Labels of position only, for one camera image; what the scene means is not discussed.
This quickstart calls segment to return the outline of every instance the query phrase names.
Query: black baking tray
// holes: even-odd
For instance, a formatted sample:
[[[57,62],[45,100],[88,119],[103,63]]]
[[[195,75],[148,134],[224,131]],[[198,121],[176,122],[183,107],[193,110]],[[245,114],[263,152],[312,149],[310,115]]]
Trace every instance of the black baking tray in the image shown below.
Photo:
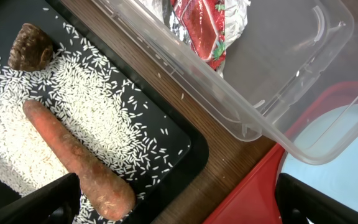
[[[43,12],[43,7],[49,7],[50,10]],[[149,134],[154,133],[157,136],[157,133],[160,132],[160,128],[153,124],[165,124],[169,127],[170,137],[165,136],[163,139],[156,137],[158,142],[168,148],[168,150],[171,146],[174,152],[177,152],[179,148],[183,148],[183,153],[175,163],[173,162],[174,166],[170,172],[161,179],[159,184],[150,188],[150,191],[147,193],[148,196],[146,196],[144,200],[139,201],[134,211],[123,221],[123,223],[150,223],[206,165],[209,152],[205,138],[189,121],[175,110],[172,105],[162,98],[150,84],[123,61],[118,54],[112,51],[97,35],[92,33],[60,1],[1,0],[0,10],[5,10],[4,13],[2,13],[2,11],[0,12],[1,15],[4,15],[4,17],[0,16],[0,32],[2,32],[2,30],[4,32],[3,35],[0,35],[0,55],[9,55],[10,45],[16,37],[21,24],[24,22],[33,22],[36,25],[39,25],[38,23],[47,23],[48,25],[46,27],[40,27],[46,29],[46,33],[51,36],[56,48],[61,41],[61,34],[55,32],[55,29],[52,28],[54,28],[54,26],[60,26],[62,23],[56,25],[54,22],[64,18],[76,28],[78,33],[86,37],[97,47],[101,54],[107,56],[125,77],[132,80],[137,87],[142,90],[141,94],[144,95],[145,101],[149,102],[149,108],[152,110],[151,112],[147,112],[149,116],[146,117],[146,119],[140,118],[144,119],[142,122],[147,125],[147,132]],[[17,11],[22,11],[22,13],[19,13],[20,16],[9,17],[10,11],[15,11],[16,14],[19,13]],[[137,184],[130,184],[138,194],[140,190],[137,189]],[[17,198],[19,198],[17,193],[0,182],[0,208]]]

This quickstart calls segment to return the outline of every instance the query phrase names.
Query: clear plastic container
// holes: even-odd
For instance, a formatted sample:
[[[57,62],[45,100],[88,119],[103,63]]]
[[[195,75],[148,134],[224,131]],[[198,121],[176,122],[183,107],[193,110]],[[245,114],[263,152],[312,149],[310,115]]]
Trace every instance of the clear plastic container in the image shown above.
[[[342,127],[343,135],[322,146],[326,133],[341,120],[338,116],[309,146],[294,144],[313,121],[301,115],[314,100],[329,85],[357,76],[324,72],[354,31],[353,16],[341,0],[252,1],[246,29],[227,49],[224,78],[137,0],[93,1],[241,141],[265,135],[303,162],[324,164],[358,136],[358,121],[351,122]],[[340,106],[358,104],[358,92],[352,97]],[[295,123],[304,125],[289,131]]]

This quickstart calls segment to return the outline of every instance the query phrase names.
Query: brown root vegetable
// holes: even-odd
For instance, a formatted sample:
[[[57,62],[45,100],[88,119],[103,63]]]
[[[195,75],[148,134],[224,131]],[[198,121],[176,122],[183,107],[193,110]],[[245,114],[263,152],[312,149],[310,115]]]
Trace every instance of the brown root vegetable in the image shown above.
[[[135,193],[124,180],[94,157],[40,102],[27,100],[23,111],[80,187],[93,207],[109,220],[120,220],[135,206]]]
[[[23,24],[7,63],[13,70],[33,72],[44,69],[52,54],[53,44],[49,36],[33,24]]]

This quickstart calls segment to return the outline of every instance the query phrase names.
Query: wooden surface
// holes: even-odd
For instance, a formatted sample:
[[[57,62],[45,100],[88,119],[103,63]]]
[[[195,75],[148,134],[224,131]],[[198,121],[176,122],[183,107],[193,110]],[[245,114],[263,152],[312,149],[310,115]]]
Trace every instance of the wooden surface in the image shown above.
[[[142,75],[198,128],[209,145],[209,160],[199,176],[154,223],[201,223],[266,154],[274,142],[260,138],[240,142],[221,127],[195,100],[141,51],[91,0],[63,0],[96,35]]]

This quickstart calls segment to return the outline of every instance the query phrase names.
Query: red packet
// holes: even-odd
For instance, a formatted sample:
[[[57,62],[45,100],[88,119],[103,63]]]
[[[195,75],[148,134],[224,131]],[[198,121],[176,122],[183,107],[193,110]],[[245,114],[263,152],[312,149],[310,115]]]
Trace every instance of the red packet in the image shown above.
[[[193,51],[216,70],[226,57],[224,0],[171,0],[171,4],[188,31]]]

